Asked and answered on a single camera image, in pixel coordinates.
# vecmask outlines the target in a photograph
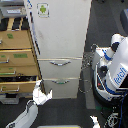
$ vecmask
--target robot body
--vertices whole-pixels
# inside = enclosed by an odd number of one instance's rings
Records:
[[[94,93],[103,102],[114,105],[128,90],[128,37],[115,34],[111,47],[97,48],[92,69]]]

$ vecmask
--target cable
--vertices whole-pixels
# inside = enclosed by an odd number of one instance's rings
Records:
[[[86,69],[92,65],[92,58],[93,58],[93,56],[89,55],[88,53],[83,54],[81,71],[83,71],[84,69]]]
[[[91,46],[91,52],[94,54],[93,46],[95,46],[96,48],[98,48],[99,46],[98,46],[97,44],[92,44],[92,46]]]
[[[87,90],[86,92],[85,91],[82,91],[81,88],[80,88],[80,86],[79,86],[79,91],[82,92],[82,93],[88,93],[89,91],[91,91],[91,89],[92,89],[92,84],[91,84],[89,90]]]
[[[128,94],[128,91],[125,92],[124,97],[122,99],[122,103],[121,103],[121,116],[120,116],[120,122],[119,122],[119,127],[118,128],[120,128],[120,125],[121,125],[121,121],[122,121],[122,107],[123,107],[124,98],[125,98],[125,96],[127,94]]]
[[[118,123],[118,113],[112,113],[112,114],[108,117],[108,119],[107,119],[107,121],[106,121],[106,123],[105,123],[105,125],[104,125],[104,128],[106,128],[106,125],[107,125],[107,124],[108,124],[109,127],[114,128],[114,126],[115,126],[117,123]]]

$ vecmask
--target white robot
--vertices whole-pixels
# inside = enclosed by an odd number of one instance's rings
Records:
[[[52,90],[48,95],[41,92],[40,84],[42,80],[36,81],[33,90],[33,100],[29,100],[26,109],[17,119],[9,123],[6,128],[29,128],[38,115],[37,105],[43,105],[46,101],[52,98]]]
[[[95,96],[115,105],[128,90],[128,37],[114,34],[110,47],[97,47],[92,69]]]

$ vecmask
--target drawer handle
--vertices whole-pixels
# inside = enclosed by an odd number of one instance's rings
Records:
[[[0,73],[0,75],[15,75],[16,71],[14,72],[7,72],[7,73]]]
[[[71,63],[71,61],[64,62],[64,63],[62,63],[62,64],[60,64],[60,63],[56,63],[56,62],[54,62],[54,61],[51,61],[50,63],[51,63],[51,64],[54,64],[54,65],[57,65],[57,66],[64,66],[64,65],[66,65],[66,64]]]
[[[4,90],[3,90],[4,88],[6,88],[6,87],[5,87],[5,86],[2,86],[2,87],[1,87],[1,92],[4,92],[4,93],[5,93],[5,92],[19,92],[19,86],[18,86],[17,90],[6,90],[6,91],[4,91]]]
[[[56,83],[56,84],[66,84],[68,82],[70,82],[69,80],[53,80],[52,82]]]
[[[8,63],[8,62],[9,62],[9,59],[7,59],[7,61],[0,62],[0,64],[4,64],[4,63]]]

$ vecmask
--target freezer drawer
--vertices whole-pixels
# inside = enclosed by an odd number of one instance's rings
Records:
[[[0,93],[32,93],[35,81],[27,82],[0,82]]]
[[[44,79],[46,94],[52,89],[53,99],[77,98],[79,79]]]
[[[34,65],[35,61],[31,49],[27,50],[0,50],[1,66]]]
[[[79,77],[82,58],[38,61],[43,78]]]
[[[27,31],[0,31],[0,49],[31,48]]]
[[[38,75],[36,65],[0,67],[0,77],[35,76]]]
[[[83,56],[91,0],[31,0],[32,7],[24,3],[38,59]]]

